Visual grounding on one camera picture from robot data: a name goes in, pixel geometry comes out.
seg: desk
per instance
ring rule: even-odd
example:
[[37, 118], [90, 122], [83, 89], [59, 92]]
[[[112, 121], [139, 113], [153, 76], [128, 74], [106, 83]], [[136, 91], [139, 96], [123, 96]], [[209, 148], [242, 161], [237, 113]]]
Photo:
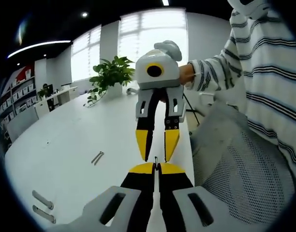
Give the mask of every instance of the desk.
[[[111, 186], [120, 186], [128, 171], [143, 163], [135, 137], [137, 95], [123, 95], [83, 107], [87, 94], [62, 105], [29, 127], [5, 155], [10, 182], [24, 207], [41, 227], [53, 226], [32, 211], [36, 205], [66, 224], [82, 214], [85, 204]], [[155, 132], [148, 161], [164, 160], [165, 104], [156, 110]], [[96, 166], [91, 160], [103, 151]], [[186, 170], [194, 183], [187, 122], [180, 125], [180, 140], [171, 163]], [[50, 211], [32, 197], [36, 190], [54, 204]], [[154, 193], [154, 206], [147, 231], [166, 231]]]
[[57, 97], [59, 105], [61, 106], [79, 96], [76, 89], [77, 87], [72, 87], [69, 89], [61, 90], [58, 93], [52, 94], [50, 97], [47, 97], [46, 99], [36, 103], [33, 107], [36, 111], [38, 118], [42, 118], [43, 116], [49, 113], [49, 107], [47, 103], [48, 100]]

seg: hand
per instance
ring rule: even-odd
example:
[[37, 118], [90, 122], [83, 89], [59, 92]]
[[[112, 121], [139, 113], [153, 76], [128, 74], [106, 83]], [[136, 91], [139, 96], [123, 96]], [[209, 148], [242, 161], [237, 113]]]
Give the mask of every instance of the hand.
[[194, 70], [192, 64], [187, 64], [179, 67], [180, 70], [180, 83], [185, 85], [188, 82], [192, 82], [194, 80]]

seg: person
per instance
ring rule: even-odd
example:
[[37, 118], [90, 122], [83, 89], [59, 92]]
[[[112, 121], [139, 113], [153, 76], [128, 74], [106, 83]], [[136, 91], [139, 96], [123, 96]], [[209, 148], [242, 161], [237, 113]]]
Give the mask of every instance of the person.
[[218, 91], [244, 78], [250, 129], [278, 146], [296, 180], [296, 41], [265, 0], [228, 2], [234, 9], [224, 49], [180, 66], [180, 81]]
[[[51, 94], [52, 94], [52, 91], [50, 91], [49, 86], [48, 86], [47, 83], [43, 84], [43, 89], [45, 89], [45, 91], [46, 91], [45, 96], [46, 97], [50, 97]], [[48, 108], [49, 108], [49, 111], [50, 112], [55, 109], [55, 104], [54, 104], [54, 100], [53, 99], [47, 100], [47, 104], [48, 104]]]

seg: ceiling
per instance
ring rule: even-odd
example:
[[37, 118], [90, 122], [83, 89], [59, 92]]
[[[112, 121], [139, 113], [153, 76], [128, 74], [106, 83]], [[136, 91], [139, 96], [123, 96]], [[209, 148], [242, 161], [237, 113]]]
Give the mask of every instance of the ceiling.
[[[227, 0], [169, 0], [170, 6], [184, 7], [187, 12], [211, 15], [228, 20], [231, 7]], [[41, 58], [56, 57], [69, 44], [40, 46], [13, 57], [20, 48], [46, 41], [74, 40], [87, 30], [119, 20], [121, 15], [149, 8], [163, 7], [162, 0], [22, 0], [2, 1], [0, 12], [0, 70], [3, 77], [13, 70]], [[81, 13], [88, 12], [87, 18]], [[19, 25], [25, 24], [19, 45]]]

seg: camera lens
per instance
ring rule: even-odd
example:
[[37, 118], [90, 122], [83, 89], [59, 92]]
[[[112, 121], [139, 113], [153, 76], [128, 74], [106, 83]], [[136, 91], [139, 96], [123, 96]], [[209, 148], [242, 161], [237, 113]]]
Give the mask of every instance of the camera lens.
[[147, 73], [149, 76], [158, 77], [161, 76], [162, 69], [158, 66], [152, 65], [149, 68], [147, 68]]

